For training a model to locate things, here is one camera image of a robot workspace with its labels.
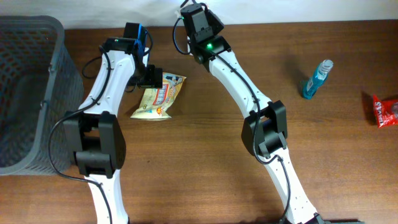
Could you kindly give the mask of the yellow snack bag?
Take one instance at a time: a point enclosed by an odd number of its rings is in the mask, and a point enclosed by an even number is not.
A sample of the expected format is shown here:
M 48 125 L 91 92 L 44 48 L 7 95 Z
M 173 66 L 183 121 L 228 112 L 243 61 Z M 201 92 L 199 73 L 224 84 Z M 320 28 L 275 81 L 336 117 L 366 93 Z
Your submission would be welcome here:
M 138 109 L 130 118 L 156 121 L 169 119 L 166 111 L 174 103 L 185 79 L 184 76 L 164 72 L 162 88 L 146 89 Z

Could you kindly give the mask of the blue mouthwash bottle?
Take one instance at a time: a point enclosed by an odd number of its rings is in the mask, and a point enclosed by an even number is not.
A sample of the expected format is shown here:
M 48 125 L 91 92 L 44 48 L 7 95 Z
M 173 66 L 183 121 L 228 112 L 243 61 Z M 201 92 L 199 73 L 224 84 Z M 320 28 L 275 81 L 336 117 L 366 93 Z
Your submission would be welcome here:
M 324 60 L 321 62 L 313 75 L 308 79 L 303 87 L 303 97 L 307 100 L 313 98 L 317 90 L 324 84 L 328 78 L 328 74 L 333 68 L 333 62 L 331 60 Z

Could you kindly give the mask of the red candy bag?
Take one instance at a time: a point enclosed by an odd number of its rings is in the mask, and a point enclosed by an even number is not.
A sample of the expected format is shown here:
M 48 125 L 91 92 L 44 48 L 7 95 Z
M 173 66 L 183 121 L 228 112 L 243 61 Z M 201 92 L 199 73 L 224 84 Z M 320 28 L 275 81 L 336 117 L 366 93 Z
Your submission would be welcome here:
M 380 100 L 373 95 L 373 111 L 378 128 L 397 125 L 397 100 Z

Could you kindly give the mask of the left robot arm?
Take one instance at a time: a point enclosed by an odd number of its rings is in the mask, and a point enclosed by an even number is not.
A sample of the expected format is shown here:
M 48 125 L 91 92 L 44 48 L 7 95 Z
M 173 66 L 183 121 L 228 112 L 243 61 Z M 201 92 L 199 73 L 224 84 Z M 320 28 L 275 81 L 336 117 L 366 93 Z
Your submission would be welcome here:
M 162 88 L 162 69 L 148 63 L 148 38 L 142 24 L 128 22 L 122 37 L 106 39 L 91 91 L 62 123 L 70 161 L 90 187 L 98 223 L 130 222 L 121 192 L 126 142 L 118 111 L 127 87 Z

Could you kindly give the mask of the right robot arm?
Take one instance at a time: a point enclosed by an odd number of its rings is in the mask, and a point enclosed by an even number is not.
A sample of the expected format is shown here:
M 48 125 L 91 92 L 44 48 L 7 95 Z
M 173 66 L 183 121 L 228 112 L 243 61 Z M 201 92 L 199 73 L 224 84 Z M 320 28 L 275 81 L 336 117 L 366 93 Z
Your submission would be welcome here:
M 284 206 L 279 223 L 323 223 L 290 159 L 284 104 L 272 101 L 251 81 L 220 35 L 223 23 L 205 3 L 184 1 L 180 18 L 187 33 L 189 54 L 223 84 L 242 113 L 244 146 L 268 171 Z

